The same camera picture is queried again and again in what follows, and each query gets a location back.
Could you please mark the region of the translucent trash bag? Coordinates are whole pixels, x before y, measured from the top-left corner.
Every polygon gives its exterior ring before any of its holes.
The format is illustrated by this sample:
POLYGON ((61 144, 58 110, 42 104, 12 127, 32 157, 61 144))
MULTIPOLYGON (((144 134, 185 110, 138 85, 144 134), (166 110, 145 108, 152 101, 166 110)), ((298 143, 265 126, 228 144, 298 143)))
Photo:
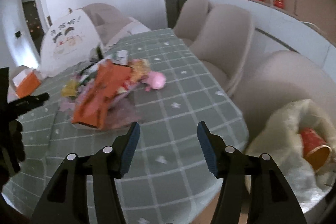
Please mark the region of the translucent trash bag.
POLYGON ((312 100, 291 102, 276 110, 245 151, 249 156, 268 153, 280 168, 304 213, 326 197, 335 183, 335 127, 328 114, 312 100), (303 157, 299 131, 312 128, 331 147, 331 157, 315 172, 303 157))

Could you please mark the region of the red paper cup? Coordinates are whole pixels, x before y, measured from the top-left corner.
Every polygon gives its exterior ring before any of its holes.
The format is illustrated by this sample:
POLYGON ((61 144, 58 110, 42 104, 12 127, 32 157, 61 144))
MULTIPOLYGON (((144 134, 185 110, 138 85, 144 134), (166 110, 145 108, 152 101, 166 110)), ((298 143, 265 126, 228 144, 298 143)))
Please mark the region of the red paper cup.
POLYGON ((303 158, 317 173, 330 161, 332 149, 312 128, 303 128, 300 135, 303 144, 303 158))

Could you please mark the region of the yellow nabati wafer wrapper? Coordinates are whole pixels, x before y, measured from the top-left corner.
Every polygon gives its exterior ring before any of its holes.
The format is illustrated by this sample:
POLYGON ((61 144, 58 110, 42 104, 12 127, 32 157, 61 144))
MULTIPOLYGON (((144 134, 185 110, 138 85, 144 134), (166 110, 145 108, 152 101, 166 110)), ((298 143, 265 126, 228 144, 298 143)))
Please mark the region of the yellow nabati wafer wrapper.
POLYGON ((62 97, 77 97, 78 81, 70 79, 61 90, 62 97))

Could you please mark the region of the orange paper bag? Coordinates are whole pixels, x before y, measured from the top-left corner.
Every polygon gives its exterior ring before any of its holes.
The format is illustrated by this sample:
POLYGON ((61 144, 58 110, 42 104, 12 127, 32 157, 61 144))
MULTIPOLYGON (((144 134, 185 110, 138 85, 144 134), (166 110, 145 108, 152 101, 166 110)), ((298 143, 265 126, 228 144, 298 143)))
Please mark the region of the orange paper bag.
POLYGON ((72 123, 99 130, 106 128, 109 106, 131 72, 131 67, 114 64, 111 60, 100 64, 93 87, 75 107, 72 123))

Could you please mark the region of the orange tissue box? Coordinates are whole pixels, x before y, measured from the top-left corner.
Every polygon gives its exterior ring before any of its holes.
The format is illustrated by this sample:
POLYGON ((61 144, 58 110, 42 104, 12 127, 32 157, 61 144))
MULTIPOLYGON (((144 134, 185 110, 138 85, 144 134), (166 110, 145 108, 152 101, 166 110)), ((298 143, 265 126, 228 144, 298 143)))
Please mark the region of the orange tissue box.
POLYGON ((42 83, 41 75, 34 68, 17 67, 10 76, 10 84, 18 98, 31 95, 42 83))

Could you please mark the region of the green checkered tablecloth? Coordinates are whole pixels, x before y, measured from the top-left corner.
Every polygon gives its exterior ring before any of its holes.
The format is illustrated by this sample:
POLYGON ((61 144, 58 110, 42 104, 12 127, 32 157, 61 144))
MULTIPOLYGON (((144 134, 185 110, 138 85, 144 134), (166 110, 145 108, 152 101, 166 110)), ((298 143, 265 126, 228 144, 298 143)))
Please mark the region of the green checkered tablecloth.
MULTIPOLYGON (((116 187, 127 223, 190 223, 211 202, 221 181, 209 172, 197 138, 205 121, 226 144, 243 150, 248 141, 241 112, 203 64, 169 29, 120 40, 111 53, 126 50, 130 58, 147 59, 162 72, 165 87, 147 92, 143 85, 130 94, 139 115, 140 139, 129 172, 116 187)), ((37 94, 48 93, 43 106, 20 117, 26 160, 3 188, 4 195, 30 217, 49 180, 71 152, 92 155, 125 134, 76 128, 70 113, 59 110, 62 88, 81 63, 46 79, 37 94)))

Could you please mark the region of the beige chair near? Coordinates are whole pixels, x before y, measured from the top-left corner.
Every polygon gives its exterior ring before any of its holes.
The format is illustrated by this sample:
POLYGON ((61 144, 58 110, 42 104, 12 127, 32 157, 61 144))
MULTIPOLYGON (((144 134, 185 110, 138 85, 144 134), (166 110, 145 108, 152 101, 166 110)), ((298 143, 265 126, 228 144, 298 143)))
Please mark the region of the beige chair near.
POLYGON ((272 53, 255 72, 242 80, 233 96, 254 139, 270 115, 293 101, 311 99, 335 124, 335 82, 299 53, 272 53))

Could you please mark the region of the beige chair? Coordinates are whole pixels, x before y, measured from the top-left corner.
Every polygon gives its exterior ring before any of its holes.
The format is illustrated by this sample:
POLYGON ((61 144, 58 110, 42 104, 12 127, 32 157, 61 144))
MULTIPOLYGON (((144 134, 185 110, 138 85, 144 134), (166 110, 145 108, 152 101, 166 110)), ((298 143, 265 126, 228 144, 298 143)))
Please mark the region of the beige chair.
POLYGON ((299 53, 272 53, 255 72, 242 80, 233 96, 254 139, 270 115, 293 101, 311 99, 335 124, 335 82, 299 53))
POLYGON ((209 0, 187 0, 173 28, 175 36, 189 47, 197 39, 210 9, 209 0))
POLYGON ((254 31, 255 21, 248 10, 217 5, 189 47, 229 97, 242 79, 254 31))

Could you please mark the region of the white cartoon food cover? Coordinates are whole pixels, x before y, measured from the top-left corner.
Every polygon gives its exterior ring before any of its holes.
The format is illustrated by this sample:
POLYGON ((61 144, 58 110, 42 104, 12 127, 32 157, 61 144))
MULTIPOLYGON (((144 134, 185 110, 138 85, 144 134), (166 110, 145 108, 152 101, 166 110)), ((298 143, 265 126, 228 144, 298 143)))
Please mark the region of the white cartoon food cover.
POLYGON ((124 37, 149 32, 114 6, 93 3, 58 19, 44 36, 38 71, 47 77, 88 61, 96 48, 105 53, 124 37))

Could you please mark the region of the pink plastic wrapper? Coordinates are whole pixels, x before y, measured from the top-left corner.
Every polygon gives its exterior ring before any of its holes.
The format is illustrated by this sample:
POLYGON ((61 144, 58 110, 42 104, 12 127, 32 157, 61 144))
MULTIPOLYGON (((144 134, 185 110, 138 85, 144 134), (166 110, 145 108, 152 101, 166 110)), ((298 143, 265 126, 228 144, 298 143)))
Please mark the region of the pink plastic wrapper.
POLYGON ((146 91, 161 90, 166 83, 166 77, 161 72, 150 71, 148 75, 142 81, 146 84, 146 91))

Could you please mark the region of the beige chair middle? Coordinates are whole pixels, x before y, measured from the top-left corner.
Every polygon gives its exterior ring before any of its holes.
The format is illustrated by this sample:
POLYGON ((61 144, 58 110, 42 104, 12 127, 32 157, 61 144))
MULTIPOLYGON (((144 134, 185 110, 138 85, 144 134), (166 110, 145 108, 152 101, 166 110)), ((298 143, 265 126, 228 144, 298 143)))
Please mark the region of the beige chair middle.
POLYGON ((248 10, 217 5, 189 47, 229 97, 242 79, 254 31, 255 21, 248 10))

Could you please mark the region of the small red figurine right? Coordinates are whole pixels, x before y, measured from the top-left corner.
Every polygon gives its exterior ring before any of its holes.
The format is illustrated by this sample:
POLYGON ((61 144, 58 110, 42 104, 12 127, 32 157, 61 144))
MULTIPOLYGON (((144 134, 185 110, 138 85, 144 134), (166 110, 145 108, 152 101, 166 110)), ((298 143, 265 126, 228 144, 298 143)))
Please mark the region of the small red figurine right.
POLYGON ((284 0, 273 0, 273 5, 279 9, 284 8, 284 0))

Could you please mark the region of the beige chair far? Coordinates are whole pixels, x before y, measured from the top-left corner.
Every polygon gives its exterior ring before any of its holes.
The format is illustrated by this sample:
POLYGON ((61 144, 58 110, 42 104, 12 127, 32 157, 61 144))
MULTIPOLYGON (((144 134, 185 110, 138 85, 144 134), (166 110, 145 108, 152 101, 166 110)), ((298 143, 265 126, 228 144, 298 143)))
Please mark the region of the beige chair far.
POLYGON ((175 36, 189 47, 197 39, 210 9, 209 0, 187 0, 173 28, 175 36))

